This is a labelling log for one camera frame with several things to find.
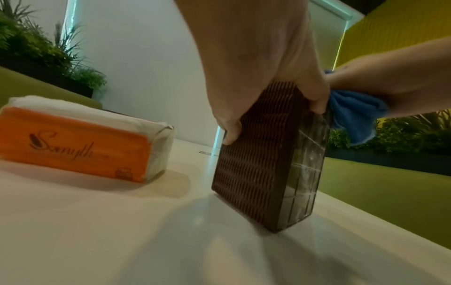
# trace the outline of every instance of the orange tissue package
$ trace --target orange tissue package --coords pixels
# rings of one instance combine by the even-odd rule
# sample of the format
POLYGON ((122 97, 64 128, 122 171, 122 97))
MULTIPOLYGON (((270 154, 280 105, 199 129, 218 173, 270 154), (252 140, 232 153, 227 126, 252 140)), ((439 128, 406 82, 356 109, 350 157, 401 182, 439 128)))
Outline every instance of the orange tissue package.
POLYGON ((0 157, 146 182, 166 169, 173 127, 62 100, 12 98, 0 110, 0 157))

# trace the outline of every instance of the potted plant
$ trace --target potted plant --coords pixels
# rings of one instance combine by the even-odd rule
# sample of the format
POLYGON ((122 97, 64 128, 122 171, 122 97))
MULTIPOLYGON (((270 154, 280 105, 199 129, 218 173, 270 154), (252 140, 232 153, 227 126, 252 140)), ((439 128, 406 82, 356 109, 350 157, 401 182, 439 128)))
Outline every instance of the potted plant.
POLYGON ((385 119, 359 146, 349 146, 345 132, 332 131, 326 156, 451 176, 451 112, 385 119))
POLYGON ((80 56, 81 42, 74 39, 81 26, 63 31, 57 23, 52 41, 29 19, 33 12, 21 1, 13 7, 0 0, 0 66, 91 98, 106 80, 80 56))

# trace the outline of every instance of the hand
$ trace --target hand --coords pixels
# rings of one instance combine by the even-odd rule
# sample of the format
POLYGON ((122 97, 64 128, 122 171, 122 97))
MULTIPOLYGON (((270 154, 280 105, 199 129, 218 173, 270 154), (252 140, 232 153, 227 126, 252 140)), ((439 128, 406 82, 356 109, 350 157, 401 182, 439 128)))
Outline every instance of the hand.
POLYGON ((176 0, 196 41, 208 99, 229 145, 240 118, 272 80, 291 81, 318 114, 329 86, 310 29, 308 0, 176 0))
POLYGON ((451 108, 451 37, 357 58, 327 75, 331 89, 383 99, 389 117, 451 108))

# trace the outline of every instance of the white table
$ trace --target white table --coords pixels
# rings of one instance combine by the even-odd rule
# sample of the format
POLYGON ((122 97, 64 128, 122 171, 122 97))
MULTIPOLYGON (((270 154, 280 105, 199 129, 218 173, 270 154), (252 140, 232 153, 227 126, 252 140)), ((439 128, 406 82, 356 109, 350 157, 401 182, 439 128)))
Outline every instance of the white table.
POLYGON ((199 151, 176 141, 148 185, 0 162, 0 284, 451 284, 450 250, 322 193, 269 234, 210 190, 199 151))

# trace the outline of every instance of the orange label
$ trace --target orange label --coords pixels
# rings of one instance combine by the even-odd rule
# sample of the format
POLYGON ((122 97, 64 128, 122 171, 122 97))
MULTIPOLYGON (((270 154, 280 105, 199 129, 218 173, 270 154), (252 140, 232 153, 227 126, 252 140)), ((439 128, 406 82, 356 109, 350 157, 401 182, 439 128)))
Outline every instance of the orange label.
POLYGON ((0 157, 142 182, 151 145, 143 135, 26 109, 0 115, 0 157))

